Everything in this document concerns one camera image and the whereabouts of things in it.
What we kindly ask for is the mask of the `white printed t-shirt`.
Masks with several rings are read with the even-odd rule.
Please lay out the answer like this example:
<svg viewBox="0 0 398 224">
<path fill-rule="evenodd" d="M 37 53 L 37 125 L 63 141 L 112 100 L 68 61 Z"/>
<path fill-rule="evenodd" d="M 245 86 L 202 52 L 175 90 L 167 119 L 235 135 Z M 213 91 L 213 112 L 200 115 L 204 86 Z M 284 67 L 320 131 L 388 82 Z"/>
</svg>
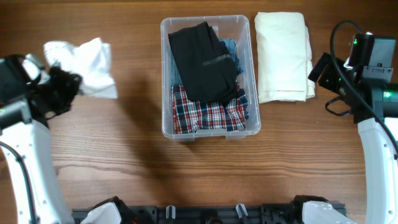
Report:
<svg viewBox="0 0 398 224">
<path fill-rule="evenodd" d="M 118 91 L 111 74 L 111 45 L 97 37 L 75 46 L 66 41 L 44 44 L 44 54 L 49 65 L 58 65 L 66 72 L 82 77 L 79 90 L 83 95 L 116 99 Z"/>
</svg>

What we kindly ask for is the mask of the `blue denim jeans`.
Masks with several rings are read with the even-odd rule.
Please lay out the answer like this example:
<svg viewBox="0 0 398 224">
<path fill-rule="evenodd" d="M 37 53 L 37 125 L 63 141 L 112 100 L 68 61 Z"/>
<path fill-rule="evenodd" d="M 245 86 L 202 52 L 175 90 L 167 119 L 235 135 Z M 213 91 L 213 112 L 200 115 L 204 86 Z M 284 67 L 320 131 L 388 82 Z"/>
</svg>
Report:
<svg viewBox="0 0 398 224">
<path fill-rule="evenodd" d="M 224 39 L 219 39 L 219 42 L 221 45 L 224 45 L 226 47 L 226 49 L 229 52 L 229 56 L 232 58 L 236 69 L 238 71 L 238 75 L 240 75 L 241 73 L 243 73 L 244 68 L 241 65 L 239 58 L 237 56 L 237 48 L 236 48 L 236 41 L 234 39 L 230 39 L 230 38 L 224 38 Z M 179 74 L 179 70 L 177 68 L 177 64 L 175 63 L 174 60 L 174 56 L 173 54 L 171 54 L 171 68 L 172 68 L 172 77 L 173 77 L 173 81 L 172 81 L 172 85 L 182 85 L 182 79 L 180 77 Z"/>
</svg>

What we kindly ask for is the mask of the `black garment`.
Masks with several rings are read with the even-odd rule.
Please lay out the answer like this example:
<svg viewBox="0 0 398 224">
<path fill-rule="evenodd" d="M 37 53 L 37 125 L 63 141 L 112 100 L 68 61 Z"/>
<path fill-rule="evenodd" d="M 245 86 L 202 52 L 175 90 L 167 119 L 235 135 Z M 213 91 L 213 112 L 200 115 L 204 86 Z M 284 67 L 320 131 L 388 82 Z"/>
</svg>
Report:
<svg viewBox="0 0 398 224">
<path fill-rule="evenodd" d="M 168 35 L 190 101 L 227 104 L 238 95 L 237 68 L 207 22 Z"/>
</svg>

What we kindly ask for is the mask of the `red navy plaid shirt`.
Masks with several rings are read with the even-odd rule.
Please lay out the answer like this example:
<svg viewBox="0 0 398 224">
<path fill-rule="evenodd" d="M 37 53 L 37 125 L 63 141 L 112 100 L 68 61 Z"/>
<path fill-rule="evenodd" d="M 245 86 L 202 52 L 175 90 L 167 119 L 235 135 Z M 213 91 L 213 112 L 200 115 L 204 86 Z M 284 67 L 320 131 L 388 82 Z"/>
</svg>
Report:
<svg viewBox="0 0 398 224">
<path fill-rule="evenodd" d="M 177 134 L 191 134 L 199 130 L 224 129 L 244 131 L 249 119 L 248 98 L 244 89 L 238 88 L 238 97 L 227 105 L 190 101 L 183 85 L 172 87 L 172 108 L 174 131 Z"/>
</svg>

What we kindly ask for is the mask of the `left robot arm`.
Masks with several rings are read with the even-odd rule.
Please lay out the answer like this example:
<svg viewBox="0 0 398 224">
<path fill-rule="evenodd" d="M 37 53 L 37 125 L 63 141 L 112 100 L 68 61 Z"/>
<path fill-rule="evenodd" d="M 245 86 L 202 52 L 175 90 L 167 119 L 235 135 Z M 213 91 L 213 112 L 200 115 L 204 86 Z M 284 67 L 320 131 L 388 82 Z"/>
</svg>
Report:
<svg viewBox="0 0 398 224">
<path fill-rule="evenodd" d="M 18 223 L 74 223 L 53 167 L 46 113 L 71 108 L 81 76 L 50 69 L 31 78 L 20 65 L 1 66 L 1 150 L 16 200 Z"/>
</svg>

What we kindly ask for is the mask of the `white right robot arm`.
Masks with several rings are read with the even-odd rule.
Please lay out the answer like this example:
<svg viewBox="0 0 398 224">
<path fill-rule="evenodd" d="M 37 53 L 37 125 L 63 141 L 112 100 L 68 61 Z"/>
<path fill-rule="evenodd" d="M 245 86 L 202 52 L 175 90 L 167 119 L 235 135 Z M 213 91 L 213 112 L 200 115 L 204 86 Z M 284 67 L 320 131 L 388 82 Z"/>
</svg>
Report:
<svg viewBox="0 0 398 224">
<path fill-rule="evenodd" d="M 397 84 L 391 67 L 383 64 L 337 64 L 323 53 L 308 78 L 336 93 L 326 106 L 342 101 L 353 115 L 364 151 L 366 169 L 366 223 L 397 223 Z"/>
</svg>

